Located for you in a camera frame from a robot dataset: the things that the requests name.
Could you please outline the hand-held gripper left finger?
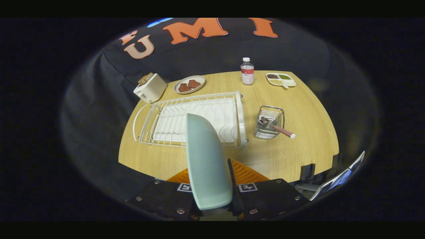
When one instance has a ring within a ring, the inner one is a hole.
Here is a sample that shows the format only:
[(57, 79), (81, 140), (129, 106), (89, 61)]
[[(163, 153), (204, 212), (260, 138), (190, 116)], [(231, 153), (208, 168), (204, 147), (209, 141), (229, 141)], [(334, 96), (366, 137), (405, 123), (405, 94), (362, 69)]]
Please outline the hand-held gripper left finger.
[(153, 179), (127, 201), (132, 207), (163, 220), (199, 221), (187, 169), (168, 180)]

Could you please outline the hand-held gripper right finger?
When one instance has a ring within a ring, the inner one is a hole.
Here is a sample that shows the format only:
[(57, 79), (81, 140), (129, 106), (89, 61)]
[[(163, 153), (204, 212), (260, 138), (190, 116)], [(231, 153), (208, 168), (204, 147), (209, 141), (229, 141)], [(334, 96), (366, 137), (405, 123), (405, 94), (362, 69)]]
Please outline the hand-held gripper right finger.
[(238, 221), (283, 220), (300, 212), (310, 200), (283, 179), (237, 184), (231, 159), (232, 213)]

